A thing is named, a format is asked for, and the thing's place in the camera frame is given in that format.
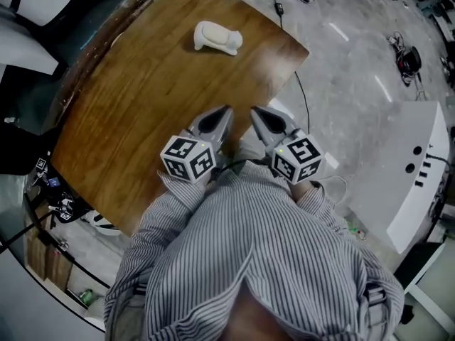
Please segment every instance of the person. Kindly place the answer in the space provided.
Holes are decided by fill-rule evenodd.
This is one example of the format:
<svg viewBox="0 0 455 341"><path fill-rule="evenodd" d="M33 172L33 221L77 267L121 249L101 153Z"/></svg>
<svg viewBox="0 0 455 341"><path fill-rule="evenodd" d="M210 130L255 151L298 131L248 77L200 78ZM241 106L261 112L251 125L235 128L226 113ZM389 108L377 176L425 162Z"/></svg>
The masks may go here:
<svg viewBox="0 0 455 341"><path fill-rule="evenodd" d="M168 191L106 296L106 340L388 340L403 289L324 187L240 162L211 183L159 174Z"/></svg>

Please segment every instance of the concrete floor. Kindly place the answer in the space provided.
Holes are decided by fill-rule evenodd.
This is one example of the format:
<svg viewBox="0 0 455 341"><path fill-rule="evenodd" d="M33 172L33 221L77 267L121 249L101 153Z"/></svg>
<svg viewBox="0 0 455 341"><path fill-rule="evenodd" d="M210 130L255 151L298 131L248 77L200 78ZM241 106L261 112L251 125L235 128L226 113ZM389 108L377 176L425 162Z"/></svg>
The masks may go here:
<svg viewBox="0 0 455 341"><path fill-rule="evenodd" d="M279 22L273 0L243 1ZM310 52L298 74L308 99L311 133L323 150L340 163L336 174L350 184L386 137L393 103L415 99L414 84L406 88L402 83L395 54L385 40L394 31L400 31L406 44L419 50L427 96L439 100L447 124L454 123L455 115L445 105L445 97L453 92L439 62L439 57L445 55L444 42L433 22L416 8L415 0L403 0L409 8L401 1L391 0L316 0L310 4L278 1L284 7L284 30ZM295 77L285 84L277 99L306 128L304 98ZM324 175L334 173L327 170ZM342 183L334 180L327 183L327 188L337 200L343 195ZM349 216L348 204L349 198L337 207L338 213ZM396 268L400 256L371 234L366 243L387 266ZM90 252L86 239L83 246L85 252ZM121 250L105 248L107 253L112 252L112 266L119 262ZM109 257L107 253L100 261Z"/></svg>

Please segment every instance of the wood grain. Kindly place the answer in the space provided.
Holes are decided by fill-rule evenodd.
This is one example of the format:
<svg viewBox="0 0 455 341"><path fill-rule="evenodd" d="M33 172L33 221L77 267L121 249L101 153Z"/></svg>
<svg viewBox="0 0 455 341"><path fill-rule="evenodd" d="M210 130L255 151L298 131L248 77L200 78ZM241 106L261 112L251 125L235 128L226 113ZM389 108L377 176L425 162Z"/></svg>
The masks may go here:
<svg viewBox="0 0 455 341"><path fill-rule="evenodd" d="M66 259L53 245L49 245L46 275L60 290L66 291L73 264Z"/></svg>
<svg viewBox="0 0 455 341"><path fill-rule="evenodd" d="M199 21L243 35L235 57L194 51ZM232 140L251 125L308 51L241 0L156 0L113 45L74 103L52 164L125 234L162 193L156 174L170 136L212 107L235 110Z"/></svg>
<svg viewBox="0 0 455 341"><path fill-rule="evenodd" d="M42 132L52 129L60 120L64 120L64 114L69 112L68 107L77 99L85 80L91 76L93 70L109 51L112 42L152 2L153 0L123 0L111 13L82 50L76 63L65 73L62 84L50 106Z"/></svg>

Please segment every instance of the hole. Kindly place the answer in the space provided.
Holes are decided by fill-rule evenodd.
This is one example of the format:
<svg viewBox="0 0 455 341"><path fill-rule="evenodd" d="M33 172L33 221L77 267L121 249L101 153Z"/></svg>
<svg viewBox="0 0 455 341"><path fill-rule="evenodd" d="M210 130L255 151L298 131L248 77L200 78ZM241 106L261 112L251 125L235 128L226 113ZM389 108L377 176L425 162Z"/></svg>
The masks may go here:
<svg viewBox="0 0 455 341"><path fill-rule="evenodd" d="M414 172L414 169L415 169L415 165L410 163L406 166L406 173L412 173L412 172Z"/></svg>

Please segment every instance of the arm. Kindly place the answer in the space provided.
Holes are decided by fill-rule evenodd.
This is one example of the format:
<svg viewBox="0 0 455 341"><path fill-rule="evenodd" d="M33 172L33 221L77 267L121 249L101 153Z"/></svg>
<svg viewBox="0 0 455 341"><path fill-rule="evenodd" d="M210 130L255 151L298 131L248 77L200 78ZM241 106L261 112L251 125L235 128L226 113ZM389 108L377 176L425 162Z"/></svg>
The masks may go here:
<svg viewBox="0 0 455 341"><path fill-rule="evenodd" d="M335 206L326 196L326 191L321 184L299 183L291 187L291 193L297 206L324 222L327 227L358 248L365 264L366 282L381 286L387 296L385 307L387 308L388 323L383 334L391 335L400 321L404 304L404 293L400 283L380 263L376 255L350 233L347 222L335 213Z"/></svg>
<svg viewBox="0 0 455 341"><path fill-rule="evenodd" d="M115 283L106 295L105 320L118 296L134 287L139 276L153 267L166 247L185 229L203 201L210 174L192 184L159 174L168 192L157 198L142 215L139 229L125 250Z"/></svg>

